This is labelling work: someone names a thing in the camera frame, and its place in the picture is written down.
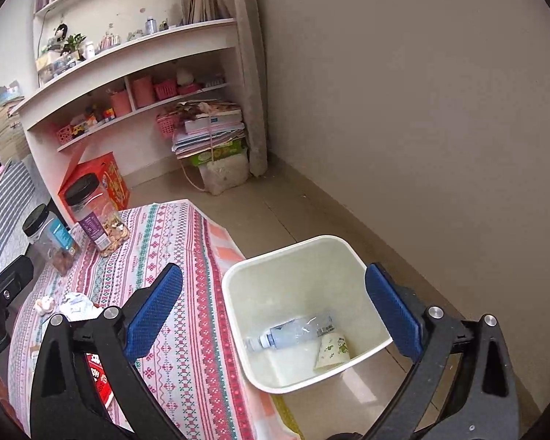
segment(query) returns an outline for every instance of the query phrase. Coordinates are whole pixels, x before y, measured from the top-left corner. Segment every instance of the trash bin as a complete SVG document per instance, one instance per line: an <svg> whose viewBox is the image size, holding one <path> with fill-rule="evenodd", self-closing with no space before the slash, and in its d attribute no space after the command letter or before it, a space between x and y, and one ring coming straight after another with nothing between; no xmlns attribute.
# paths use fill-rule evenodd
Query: trash bin
<svg viewBox="0 0 550 440"><path fill-rule="evenodd" d="M336 236L318 236L241 261L224 275L222 290L236 349L248 380L285 394L355 366L392 340L365 290L365 264ZM302 316L328 313L344 334L351 360L314 370L320 339L284 348L248 350L245 341Z"/></svg>

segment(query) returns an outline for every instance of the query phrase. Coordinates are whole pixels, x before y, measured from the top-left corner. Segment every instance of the blue gripper pad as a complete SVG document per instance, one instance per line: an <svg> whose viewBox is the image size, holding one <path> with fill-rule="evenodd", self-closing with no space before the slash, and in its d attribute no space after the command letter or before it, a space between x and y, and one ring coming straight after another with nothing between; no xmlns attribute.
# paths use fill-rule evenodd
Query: blue gripper pad
<svg viewBox="0 0 550 440"><path fill-rule="evenodd" d="M416 362L422 355L422 328L383 273L371 264L365 289L401 355Z"/></svg>
<svg viewBox="0 0 550 440"><path fill-rule="evenodd" d="M131 364L149 353L182 288L183 275L179 266L174 265L167 271L126 329L124 355Z"/></svg>

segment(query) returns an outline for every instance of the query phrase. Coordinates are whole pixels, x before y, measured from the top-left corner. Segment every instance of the red cardboard box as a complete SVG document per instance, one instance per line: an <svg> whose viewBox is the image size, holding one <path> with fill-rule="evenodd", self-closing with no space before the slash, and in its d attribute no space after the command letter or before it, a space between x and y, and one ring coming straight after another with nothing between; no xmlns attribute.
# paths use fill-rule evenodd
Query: red cardboard box
<svg viewBox="0 0 550 440"><path fill-rule="evenodd" d="M116 160L112 152L104 154L101 157L92 159L91 161L82 162L77 164L76 168L73 169L71 174L63 180L63 184L59 189L59 198L61 199L63 205L65 205L69 215L72 220L77 221L73 216L72 211L69 209L65 201L65 191L77 180L79 177L94 172L98 177L98 180L102 186L108 192L110 200L116 207L116 210L126 210L128 207L128 197L129 192L127 189L122 175L118 171L118 166L116 165Z"/></svg>

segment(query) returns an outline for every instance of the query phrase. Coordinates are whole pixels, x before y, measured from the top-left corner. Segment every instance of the green plant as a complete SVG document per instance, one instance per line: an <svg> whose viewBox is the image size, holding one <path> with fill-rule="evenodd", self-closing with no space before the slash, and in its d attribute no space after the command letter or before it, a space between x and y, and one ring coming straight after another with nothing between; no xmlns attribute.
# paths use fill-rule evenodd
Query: green plant
<svg viewBox="0 0 550 440"><path fill-rule="evenodd" d="M71 34L67 37L65 45L63 46L63 53L77 51L80 47L80 44L85 40L85 36L81 33Z"/></svg>

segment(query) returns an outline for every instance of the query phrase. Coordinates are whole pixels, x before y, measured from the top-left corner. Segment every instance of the paper cup with green leaves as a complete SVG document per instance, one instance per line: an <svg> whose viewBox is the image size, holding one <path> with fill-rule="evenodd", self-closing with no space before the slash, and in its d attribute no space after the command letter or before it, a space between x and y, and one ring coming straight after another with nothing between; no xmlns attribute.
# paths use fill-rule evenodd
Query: paper cup with green leaves
<svg viewBox="0 0 550 440"><path fill-rule="evenodd" d="M315 363L315 370L327 371L350 360L347 342L344 336L336 331L324 334L320 344L320 354Z"/></svg>

